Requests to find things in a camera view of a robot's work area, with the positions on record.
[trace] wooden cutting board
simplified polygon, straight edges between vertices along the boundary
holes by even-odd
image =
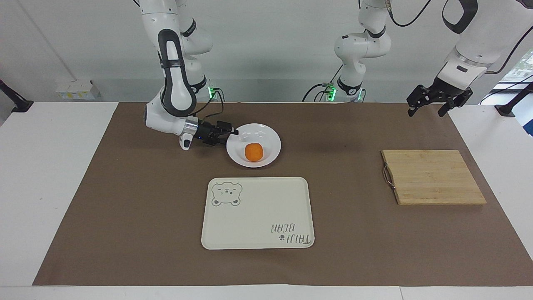
[[[382,150],[399,205],[486,204],[457,150]]]

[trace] blue object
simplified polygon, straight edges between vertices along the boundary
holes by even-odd
[[[524,129],[529,135],[533,136],[533,120],[524,125]]]

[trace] table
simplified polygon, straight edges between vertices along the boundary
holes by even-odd
[[[50,291],[49,287],[32,287],[35,274],[54,237],[70,200],[72,199],[91,160],[96,147],[109,123],[116,103],[59,103],[38,102],[25,114],[14,114],[0,127],[0,240],[9,241],[0,246],[0,257],[9,260],[0,262],[0,285],[20,286],[2,288],[0,295],[13,296],[17,293],[40,294]],[[500,117],[491,107],[464,107],[451,113],[452,119],[476,159],[487,182],[496,194],[505,213],[524,243],[528,253],[533,251],[533,231],[528,212],[533,211],[529,203],[532,169],[528,169],[528,153],[533,149],[531,139],[514,119]],[[506,161],[498,157],[509,156]],[[46,170],[60,170],[50,177]],[[287,286],[260,287],[292,289]],[[313,293],[316,287],[304,288],[304,294]],[[60,288],[47,293],[77,293],[84,288]],[[115,293],[123,288],[96,288],[95,293]],[[146,293],[158,289],[142,288]],[[176,293],[185,293],[186,288],[176,287]],[[344,288],[323,288],[328,293]],[[433,288],[370,288],[372,291],[407,291],[409,297],[416,293],[431,292]],[[474,293],[483,288],[449,288],[447,293]],[[351,295],[361,288],[346,288]],[[521,288],[486,288],[491,296],[495,291],[520,293],[531,291]]]

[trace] orange ball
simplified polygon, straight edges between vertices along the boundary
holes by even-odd
[[[259,143],[248,144],[244,149],[244,155],[251,162],[259,161],[263,158],[263,146]]]

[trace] white plate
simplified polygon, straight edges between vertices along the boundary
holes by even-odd
[[[263,124],[246,124],[237,128],[239,135],[230,135],[226,143],[229,156],[236,163],[249,168],[263,167],[273,162],[281,151],[281,140],[274,129]],[[246,145],[259,143],[263,147],[263,158],[251,162],[246,159],[244,149]]]
[[[211,180],[201,243],[208,250],[312,246],[307,181],[302,177]]]

